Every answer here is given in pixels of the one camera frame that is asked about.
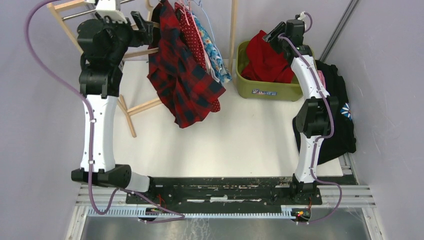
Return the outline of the red pleated skirt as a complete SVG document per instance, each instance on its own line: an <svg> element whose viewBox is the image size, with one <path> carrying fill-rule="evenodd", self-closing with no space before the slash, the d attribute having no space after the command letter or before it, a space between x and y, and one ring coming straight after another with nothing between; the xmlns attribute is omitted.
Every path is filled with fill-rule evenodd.
<svg viewBox="0 0 424 240"><path fill-rule="evenodd" d="M268 83L290 84L294 73L282 53L276 53L263 40L267 33L260 30L248 43L245 53L248 64L241 72L247 80Z"/></svg>

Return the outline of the red plaid shirt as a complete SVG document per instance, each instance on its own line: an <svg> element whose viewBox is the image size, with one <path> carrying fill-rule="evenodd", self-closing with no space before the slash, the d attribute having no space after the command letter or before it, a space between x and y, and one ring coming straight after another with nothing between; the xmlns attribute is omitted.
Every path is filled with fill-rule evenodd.
<svg viewBox="0 0 424 240"><path fill-rule="evenodd" d="M149 49L158 51L148 56L147 78L174 122L187 128L203 121L226 90L196 62L183 42L179 20L169 1L161 0L151 19L159 27L153 30Z"/></svg>

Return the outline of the wooden hanger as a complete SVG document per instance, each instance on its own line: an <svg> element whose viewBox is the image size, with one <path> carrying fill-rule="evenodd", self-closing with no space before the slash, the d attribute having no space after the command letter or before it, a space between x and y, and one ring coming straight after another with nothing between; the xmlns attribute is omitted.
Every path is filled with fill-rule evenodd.
<svg viewBox="0 0 424 240"><path fill-rule="evenodd" d="M145 2L145 8L147 9L147 21L151 21L155 6L151 4L150 0L145 0L144 2Z"/></svg>

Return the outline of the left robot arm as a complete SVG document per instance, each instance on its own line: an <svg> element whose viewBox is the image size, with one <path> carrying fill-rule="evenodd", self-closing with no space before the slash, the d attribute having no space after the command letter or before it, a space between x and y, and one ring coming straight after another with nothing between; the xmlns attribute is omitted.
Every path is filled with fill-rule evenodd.
<svg viewBox="0 0 424 240"><path fill-rule="evenodd" d="M107 14L82 22L77 42L80 57L79 92L90 104L85 106L84 153L80 167L71 172L71 180L98 187L121 188L138 192L149 204L158 191L151 186L152 178L132 171L128 164L117 164L113 152L115 110L123 77L123 58L128 48L149 45L153 41L154 24L138 11L131 11L137 26Z"/></svg>

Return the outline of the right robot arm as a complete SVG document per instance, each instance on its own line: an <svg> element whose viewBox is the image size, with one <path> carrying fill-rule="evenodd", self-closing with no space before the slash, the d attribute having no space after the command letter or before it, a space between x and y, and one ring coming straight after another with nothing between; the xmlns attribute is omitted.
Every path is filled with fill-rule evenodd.
<svg viewBox="0 0 424 240"><path fill-rule="evenodd" d="M303 43L305 23L300 19L280 22L263 40L278 54L283 54L296 76L304 102L295 117L300 134L297 168L289 189L289 199L302 204L317 192L316 167L324 139L334 135L333 113L338 99L331 96L322 84L315 66L313 51Z"/></svg>

